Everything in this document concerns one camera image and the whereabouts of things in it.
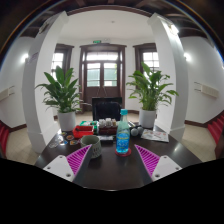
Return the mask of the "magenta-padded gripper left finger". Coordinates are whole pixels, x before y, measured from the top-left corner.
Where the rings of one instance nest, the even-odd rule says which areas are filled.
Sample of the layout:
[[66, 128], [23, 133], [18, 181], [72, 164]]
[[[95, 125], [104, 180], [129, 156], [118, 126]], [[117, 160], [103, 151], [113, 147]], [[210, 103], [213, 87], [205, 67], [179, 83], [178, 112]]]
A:
[[91, 145], [87, 145], [68, 156], [57, 156], [44, 167], [44, 170], [77, 185], [81, 185], [92, 154]]

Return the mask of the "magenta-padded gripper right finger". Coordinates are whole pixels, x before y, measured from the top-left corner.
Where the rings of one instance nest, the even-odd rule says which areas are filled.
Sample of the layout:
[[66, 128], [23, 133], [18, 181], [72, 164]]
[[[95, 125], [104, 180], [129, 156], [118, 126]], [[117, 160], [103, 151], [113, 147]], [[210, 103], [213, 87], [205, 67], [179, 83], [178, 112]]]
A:
[[158, 156], [137, 144], [135, 148], [135, 157], [145, 185], [181, 170], [168, 155]]

